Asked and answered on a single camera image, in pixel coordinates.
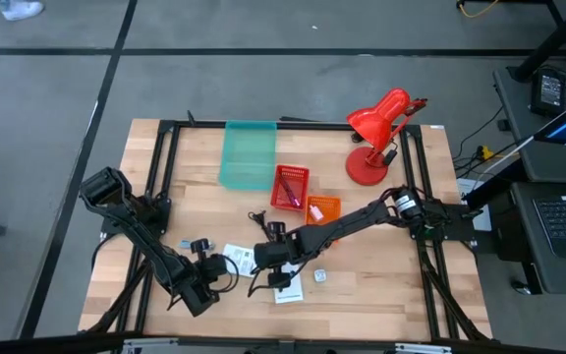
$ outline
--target wooden table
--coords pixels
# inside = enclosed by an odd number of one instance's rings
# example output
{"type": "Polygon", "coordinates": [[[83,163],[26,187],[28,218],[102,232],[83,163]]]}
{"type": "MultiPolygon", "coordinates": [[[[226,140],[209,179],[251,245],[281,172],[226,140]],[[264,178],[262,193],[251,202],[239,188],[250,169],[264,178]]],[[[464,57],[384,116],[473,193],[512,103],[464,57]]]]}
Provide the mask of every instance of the wooden table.
{"type": "MultiPolygon", "coordinates": [[[[133,184],[135,195],[143,192],[157,126],[158,120],[134,120],[126,142],[120,168],[133,184]]],[[[422,126],[422,133],[434,196],[446,203],[458,203],[444,130],[422,126]]],[[[266,221],[285,221],[288,230],[303,224],[301,213],[272,208],[267,192],[230,191],[219,185],[223,141],[223,129],[181,129],[170,190],[171,220],[161,240],[166,245],[177,249],[181,240],[206,237],[217,245],[217,252],[222,252],[227,243],[251,248],[263,242],[264,236],[247,214],[262,209],[267,210],[266,221]]],[[[309,193],[340,197],[342,214],[346,214],[376,199],[384,189],[405,184],[401,155],[394,159],[380,185],[364,187],[353,182],[344,169],[344,161],[354,147],[350,132],[279,130],[276,162],[307,167],[311,175],[309,193]]],[[[410,143],[410,150],[420,186],[414,142],[410,143]]],[[[164,160],[165,155],[161,155],[161,161],[164,160]]],[[[163,163],[159,166],[157,183],[162,179],[163,166],[163,163]]],[[[458,242],[443,245],[454,297],[478,328],[490,335],[473,255],[458,242]]],[[[99,320],[122,290],[131,251],[132,244],[119,236],[99,252],[80,329],[99,320]]],[[[194,258],[186,250],[178,252],[194,258]]],[[[407,230],[377,225],[344,238],[310,262],[300,276],[303,302],[275,305],[272,290],[259,290],[249,299],[250,280],[241,277],[234,291],[221,294],[220,302],[197,318],[180,303],[166,311],[169,295],[154,282],[144,332],[217,337],[429,340],[421,270],[415,242],[407,230]],[[313,271],[318,268],[327,271],[326,282],[313,280],[313,271]]],[[[212,287],[223,287],[227,281],[222,278],[212,287]]],[[[441,333],[447,336],[442,302],[437,294],[435,299],[441,333]]],[[[134,327],[138,303],[136,293],[128,328],[134,327]]]]}

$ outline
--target red mesh basket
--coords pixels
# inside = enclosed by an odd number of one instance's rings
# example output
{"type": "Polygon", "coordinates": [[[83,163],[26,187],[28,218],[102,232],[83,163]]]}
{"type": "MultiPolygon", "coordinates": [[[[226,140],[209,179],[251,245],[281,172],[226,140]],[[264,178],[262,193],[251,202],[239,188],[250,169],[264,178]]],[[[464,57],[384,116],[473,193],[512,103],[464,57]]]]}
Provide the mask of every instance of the red mesh basket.
{"type": "Polygon", "coordinates": [[[305,225],[324,225],[340,218],[340,199],[326,196],[307,196],[305,205],[305,225]],[[310,206],[318,207],[322,212],[322,220],[315,221],[311,217],[310,206]]]}
{"type": "Polygon", "coordinates": [[[295,167],[287,165],[277,165],[274,173],[274,187],[272,187],[272,199],[270,204],[287,210],[305,211],[305,196],[307,194],[307,185],[310,181],[310,171],[304,167],[295,167]],[[290,201],[281,178],[287,182],[292,194],[299,201],[298,207],[294,206],[290,201]]]}

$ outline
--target pen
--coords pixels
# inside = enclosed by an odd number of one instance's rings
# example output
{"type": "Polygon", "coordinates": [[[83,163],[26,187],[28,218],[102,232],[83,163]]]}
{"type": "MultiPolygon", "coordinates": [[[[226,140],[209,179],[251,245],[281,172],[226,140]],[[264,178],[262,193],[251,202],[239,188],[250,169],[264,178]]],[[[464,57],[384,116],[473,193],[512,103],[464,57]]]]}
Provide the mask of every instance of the pen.
{"type": "Polygon", "coordinates": [[[292,204],[292,206],[294,207],[301,207],[301,203],[299,202],[299,200],[296,198],[296,196],[294,196],[294,192],[292,192],[292,189],[290,188],[290,185],[287,184],[287,181],[285,180],[285,178],[283,177],[283,174],[280,175],[281,178],[279,179],[279,181],[281,182],[281,186],[283,186],[283,189],[285,190],[285,192],[287,193],[287,198],[290,200],[290,203],[292,204]]]}

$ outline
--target paper card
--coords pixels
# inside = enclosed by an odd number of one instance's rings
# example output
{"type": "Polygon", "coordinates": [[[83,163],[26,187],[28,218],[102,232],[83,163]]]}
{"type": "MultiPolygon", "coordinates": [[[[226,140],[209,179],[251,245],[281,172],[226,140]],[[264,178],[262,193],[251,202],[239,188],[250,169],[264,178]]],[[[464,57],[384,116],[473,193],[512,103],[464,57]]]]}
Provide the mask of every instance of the paper card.
{"type": "MultiPolygon", "coordinates": [[[[255,253],[251,249],[239,247],[231,244],[224,246],[222,255],[230,258],[235,262],[240,271],[240,275],[247,277],[255,277],[251,274],[251,270],[255,268],[255,253]]],[[[226,269],[228,272],[235,274],[235,268],[230,262],[226,261],[226,269]]]]}
{"type": "MultiPolygon", "coordinates": [[[[281,269],[284,272],[296,271],[299,269],[297,265],[284,264],[281,269]]],[[[301,275],[296,275],[292,281],[290,287],[279,291],[279,289],[274,289],[274,302],[276,304],[285,304],[295,301],[303,301],[303,286],[301,285],[301,275]]]]}

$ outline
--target transparent teal container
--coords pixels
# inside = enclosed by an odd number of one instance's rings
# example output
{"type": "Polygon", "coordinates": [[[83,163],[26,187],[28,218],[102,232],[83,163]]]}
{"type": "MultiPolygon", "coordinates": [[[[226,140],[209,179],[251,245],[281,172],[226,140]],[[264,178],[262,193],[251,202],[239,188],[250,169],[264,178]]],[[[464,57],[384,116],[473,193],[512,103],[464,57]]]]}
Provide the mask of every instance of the transparent teal container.
{"type": "Polygon", "coordinates": [[[226,122],[220,184],[242,191],[271,190],[275,150],[276,122],[226,122]]]}

